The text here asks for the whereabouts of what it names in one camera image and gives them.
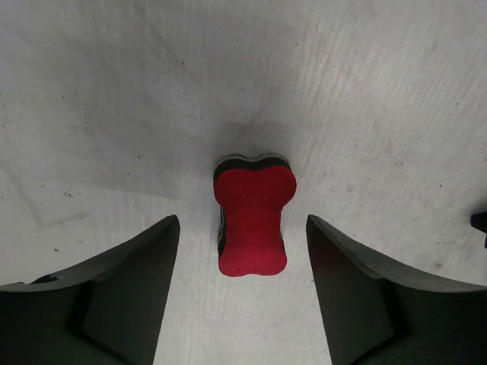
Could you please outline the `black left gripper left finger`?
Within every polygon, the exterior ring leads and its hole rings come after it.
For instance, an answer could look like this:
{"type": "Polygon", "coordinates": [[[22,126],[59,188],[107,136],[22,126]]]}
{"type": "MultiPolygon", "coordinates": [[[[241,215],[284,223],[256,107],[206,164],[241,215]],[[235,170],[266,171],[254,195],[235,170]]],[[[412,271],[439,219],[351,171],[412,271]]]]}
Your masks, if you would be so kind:
{"type": "Polygon", "coordinates": [[[3,364],[151,364],[180,236],[174,215],[30,283],[1,288],[3,364]]]}

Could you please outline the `red bone-shaped eraser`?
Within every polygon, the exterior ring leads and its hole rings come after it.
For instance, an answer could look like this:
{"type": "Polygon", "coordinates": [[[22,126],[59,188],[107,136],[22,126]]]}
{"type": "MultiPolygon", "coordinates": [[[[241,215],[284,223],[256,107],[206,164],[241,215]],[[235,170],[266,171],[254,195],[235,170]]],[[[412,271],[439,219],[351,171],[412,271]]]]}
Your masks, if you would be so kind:
{"type": "Polygon", "coordinates": [[[221,212],[218,268],[223,275],[272,276],[285,269],[281,216],[296,190],[291,166],[278,154],[234,154],[217,165],[213,192],[221,212]]]}

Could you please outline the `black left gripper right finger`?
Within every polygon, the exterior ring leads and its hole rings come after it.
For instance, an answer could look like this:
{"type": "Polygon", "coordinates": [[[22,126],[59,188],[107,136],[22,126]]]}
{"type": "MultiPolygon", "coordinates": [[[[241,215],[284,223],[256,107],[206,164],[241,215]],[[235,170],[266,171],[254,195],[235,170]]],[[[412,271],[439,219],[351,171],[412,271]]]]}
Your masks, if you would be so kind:
{"type": "Polygon", "coordinates": [[[486,289],[418,270],[307,219],[334,364],[484,364],[486,289]]]}

